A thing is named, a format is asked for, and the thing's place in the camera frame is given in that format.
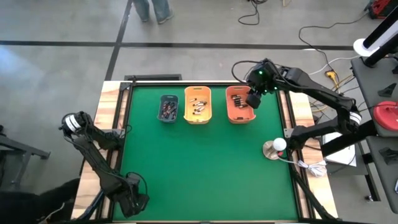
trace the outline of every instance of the person's legs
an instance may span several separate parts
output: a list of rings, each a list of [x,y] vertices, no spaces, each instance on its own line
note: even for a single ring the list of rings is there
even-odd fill
[[[146,22],[149,19],[149,3],[148,0],[132,0],[138,16],[142,22]]]
[[[173,10],[171,10],[168,0],[152,0],[152,3],[154,4],[156,20],[159,24],[173,17]]]

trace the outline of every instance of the shoe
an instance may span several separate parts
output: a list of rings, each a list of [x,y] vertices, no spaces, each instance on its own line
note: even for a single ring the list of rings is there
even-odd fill
[[[173,18],[173,16],[174,16],[173,9],[170,9],[170,15],[167,16],[165,19],[163,19],[163,20],[161,20],[161,21],[158,21],[157,23],[158,23],[158,24],[163,24],[163,23],[166,22],[167,20]]]

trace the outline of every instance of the yellow bin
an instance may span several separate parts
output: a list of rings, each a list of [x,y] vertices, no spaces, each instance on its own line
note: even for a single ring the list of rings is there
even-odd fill
[[[195,103],[205,101],[204,109],[200,114],[194,114],[198,106]],[[206,124],[211,118],[211,90],[207,86],[190,86],[185,89],[185,114],[184,118],[190,124]]]

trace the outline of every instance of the concrete floor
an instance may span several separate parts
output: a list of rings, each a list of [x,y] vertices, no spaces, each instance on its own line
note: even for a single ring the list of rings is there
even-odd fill
[[[259,6],[258,26],[244,26],[236,21],[252,13],[252,6],[244,0],[170,3],[175,17],[161,26],[154,22],[153,13],[151,21],[141,23],[133,7],[123,42],[302,45],[297,37],[300,27],[353,21],[363,14],[367,0],[293,0],[286,8],[281,1],[271,0]],[[115,42],[126,4],[127,0],[3,0],[0,40]],[[355,24],[329,30],[304,30],[302,37],[313,45],[352,45],[379,23],[365,17]],[[33,157],[23,178],[23,190],[40,193],[78,176],[82,156],[63,140],[57,128],[61,117],[71,111],[83,110],[94,115],[112,52],[113,47],[0,45],[0,124],[10,138],[52,152],[47,161]],[[329,60],[355,56],[352,51],[325,52]],[[181,73],[184,80],[230,80],[233,63],[265,57],[308,73],[325,64],[323,55],[313,50],[122,47],[111,79]],[[337,61],[332,66],[340,79],[351,74],[349,60]],[[242,65],[236,73],[243,75],[247,69]],[[333,86],[322,73],[312,78],[327,87]],[[354,80],[341,90],[357,85]],[[358,104],[363,101],[359,89],[346,95],[356,98]],[[325,113],[334,115],[329,109]],[[6,171],[8,178],[12,172],[13,169]],[[369,194],[363,176],[331,176],[330,182],[340,218],[398,223],[398,215],[389,210],[381,188],[381,202],[363,200]],[[1,187],[7,189],[7,181]]]

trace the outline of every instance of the orange bin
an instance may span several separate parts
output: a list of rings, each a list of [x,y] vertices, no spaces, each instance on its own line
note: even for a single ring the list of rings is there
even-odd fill
[[[232,95],[239,95],[242,101],[245,102],[248,97],[250,87],[248,86],[230,86],[226,89],[226,109],[228,112],[228,119],[233,124],[246,124],[254,118],[254,110],[251,106],[245,108],[238,108],[234,104]]]
[[[200,114],[193,114],[195,103],[205,101],[207,104],[204,106]],[[185,114],[184,118],[190,124],[206,124],[211,118],[211,90],[207,86],[190,86],[185,89]]]

